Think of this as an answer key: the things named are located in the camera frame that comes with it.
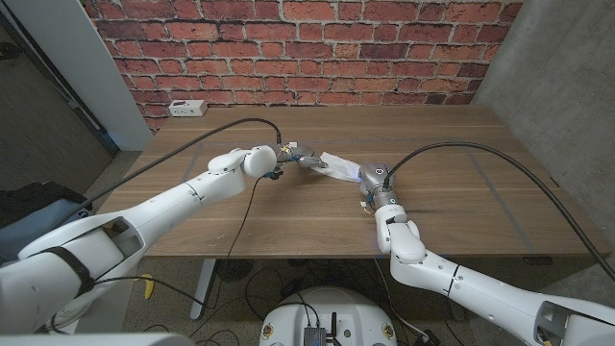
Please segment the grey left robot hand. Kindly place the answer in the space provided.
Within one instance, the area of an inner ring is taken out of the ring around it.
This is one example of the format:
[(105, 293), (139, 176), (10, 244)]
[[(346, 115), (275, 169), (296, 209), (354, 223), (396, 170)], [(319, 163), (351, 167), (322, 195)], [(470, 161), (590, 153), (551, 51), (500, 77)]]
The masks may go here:
[(287, 162), (297, 162), (304, 168), (328, 168), (329, 166), (315, 155), (313, 148), (299, 145), (297, 142), (289, 142), (279, 145), (275, 152), (277, 154), (277, 164), (273, 171), (272, 180), (277, 180), (283, 174), (283, 166)]

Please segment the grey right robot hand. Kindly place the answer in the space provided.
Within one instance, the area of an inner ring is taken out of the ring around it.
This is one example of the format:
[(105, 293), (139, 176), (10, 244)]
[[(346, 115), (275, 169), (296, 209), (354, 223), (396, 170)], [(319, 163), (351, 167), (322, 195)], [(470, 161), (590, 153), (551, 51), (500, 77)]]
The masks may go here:
[(390, 179), (388, 187), (383, 186), (388, 173), (384, 162), (364, 162), (359, 166), (359, 191), (366, 196), (366, 203), (373, 211), (398, 202), (393, 190), (394, 178)]

